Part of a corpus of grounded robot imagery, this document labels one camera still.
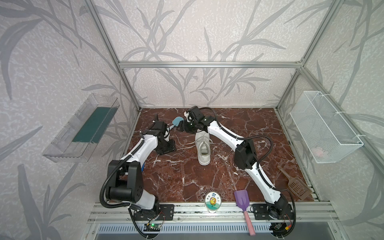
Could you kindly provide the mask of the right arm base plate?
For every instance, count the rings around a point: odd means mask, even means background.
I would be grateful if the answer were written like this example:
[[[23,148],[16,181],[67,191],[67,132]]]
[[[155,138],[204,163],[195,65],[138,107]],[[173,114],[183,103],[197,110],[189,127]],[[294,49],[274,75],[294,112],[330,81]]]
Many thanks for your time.
[[[283,221],[290,219],[292,221],[294,218],[294,210],[291,204],[288,205],[288,210],[286,211],[286,214],[283,217],[279,217],[278,219],[274,219],[269,215],[267,204],[252,204],[250,206],[250,211],[254,214],[255,220]]]

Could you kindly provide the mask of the purple pink toy shovel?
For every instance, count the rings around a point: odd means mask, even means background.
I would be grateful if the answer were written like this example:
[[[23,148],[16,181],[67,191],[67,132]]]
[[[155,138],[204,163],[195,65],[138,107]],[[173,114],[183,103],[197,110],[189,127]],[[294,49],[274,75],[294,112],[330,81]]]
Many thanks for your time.
[[[240,209],[242,209],[242,211],[244,213],[244,217],[246,220],[246,224],[247,224],[250,236],[255,236],[256,232],[254,230],[253,224],[251,222],[251,219],[250,219],[248,211],[247,211],[247,208],[250,205],[250,200],[249,200],[249,195],[248,195],[247,190],[237,190],[234,192],[234,195],[235,195],[237,206]]]

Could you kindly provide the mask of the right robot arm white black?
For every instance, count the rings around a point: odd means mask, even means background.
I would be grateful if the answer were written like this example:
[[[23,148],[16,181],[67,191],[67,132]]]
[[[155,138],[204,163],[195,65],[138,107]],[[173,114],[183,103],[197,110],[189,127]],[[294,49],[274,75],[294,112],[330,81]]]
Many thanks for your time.
[[[269,207],[270,217],[277,220],[285,216],[290,211],[289,202],[282,194],[282,190],[277,189],[273,185],[261,166],[262,160],[272,151],[273,142],[271,138],[265,135],[244,138],[224,127],[219,122],[215,111],[213,111],[213,116],[209,116],[204,115],[202,110],[203,108],[198,108],[197,106],[186,110],[184,112],[185,117],[183,118],[183,122],[179,125],[181,131],[191,134],[204,131],[226,143],[235,152],[235,165],[239,169],[246,171],[262,192],[265,202]],[[255,138],[265,138],[270,143],[268,152],[260,159],[257,156],[253,142]]]

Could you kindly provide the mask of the green circuit board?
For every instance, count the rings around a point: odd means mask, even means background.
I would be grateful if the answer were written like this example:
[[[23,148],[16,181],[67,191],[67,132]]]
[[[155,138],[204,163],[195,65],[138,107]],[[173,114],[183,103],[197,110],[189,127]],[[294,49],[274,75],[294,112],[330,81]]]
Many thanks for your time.
[[[163,224],[156,224],[156,223],[147,223],[144,224],[143,231],[144,232],[160,232],[163,227]]]

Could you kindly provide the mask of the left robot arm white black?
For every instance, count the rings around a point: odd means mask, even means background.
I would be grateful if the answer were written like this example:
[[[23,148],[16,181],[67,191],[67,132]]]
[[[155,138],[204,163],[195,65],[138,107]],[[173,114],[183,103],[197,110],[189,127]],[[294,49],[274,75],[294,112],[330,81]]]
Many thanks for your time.
[[[138,210],[158,211],[156,196],[144,189],[143,169],[151,152],[158,155],[174,152],[176,144],[169,139],[170,131],[178,126],[168,126],[159,120],[140,132],[140,141],[120,160],[111,161],[100,190],[100,203],[108,209],[134,207]]]

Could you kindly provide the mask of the white sneaker shoe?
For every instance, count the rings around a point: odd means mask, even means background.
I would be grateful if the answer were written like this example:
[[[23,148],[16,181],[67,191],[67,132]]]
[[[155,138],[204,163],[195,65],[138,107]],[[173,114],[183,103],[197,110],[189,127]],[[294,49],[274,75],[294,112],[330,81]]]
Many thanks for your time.
[[[200,165],[206,166],[211,161],[210,134],[202,131],[196,133],[195,144],[198,151],[198,161]]]

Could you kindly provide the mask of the brown slotted litter scoop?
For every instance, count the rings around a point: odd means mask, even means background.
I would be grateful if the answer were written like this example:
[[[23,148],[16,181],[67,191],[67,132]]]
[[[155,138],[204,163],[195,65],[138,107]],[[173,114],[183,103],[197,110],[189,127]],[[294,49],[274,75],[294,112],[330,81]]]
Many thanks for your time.
[[[278,169],[288,178],[289,189],[302,201],[311,195],[312,191],[303,181],[297,177],[291,177],[281,166],[278,166]]]

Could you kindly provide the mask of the clear plastic wall tray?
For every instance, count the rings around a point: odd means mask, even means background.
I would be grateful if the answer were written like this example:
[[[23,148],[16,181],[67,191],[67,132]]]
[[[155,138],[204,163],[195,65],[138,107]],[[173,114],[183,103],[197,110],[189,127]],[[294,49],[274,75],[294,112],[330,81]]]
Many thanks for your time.
[[[117,97],[90,94],[43,151],[55,163],[86,163],[120,107]]]

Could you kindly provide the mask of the pink item in basket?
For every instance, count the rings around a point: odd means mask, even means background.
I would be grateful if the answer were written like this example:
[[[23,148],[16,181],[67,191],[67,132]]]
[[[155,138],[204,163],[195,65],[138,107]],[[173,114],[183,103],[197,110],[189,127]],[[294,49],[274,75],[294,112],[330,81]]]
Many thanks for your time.
[[[321,147],[313,148],[312,153],[316,159],[323,158],[327,154]]]

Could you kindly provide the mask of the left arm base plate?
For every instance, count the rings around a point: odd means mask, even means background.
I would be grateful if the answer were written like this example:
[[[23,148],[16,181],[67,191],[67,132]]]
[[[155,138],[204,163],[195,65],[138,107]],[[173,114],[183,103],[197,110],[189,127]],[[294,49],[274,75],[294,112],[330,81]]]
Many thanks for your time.
[[[175,205],[155,205],[152,210],[140,210],[134,212],[135,221],[172,221],[174,218]]]

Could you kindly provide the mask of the light blue silicone spatula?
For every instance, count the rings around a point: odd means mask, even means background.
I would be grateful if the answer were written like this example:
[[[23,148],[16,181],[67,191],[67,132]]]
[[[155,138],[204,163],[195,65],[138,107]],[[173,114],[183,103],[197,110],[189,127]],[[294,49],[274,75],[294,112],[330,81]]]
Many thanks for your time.
[[[168,128],[168,130],[172,130],[173,128],[175,127],[178,127],[179,124],[184,120],[184,118],[182,117],[176,117],[173,121],[172,121],[172,124],[171,126]]]

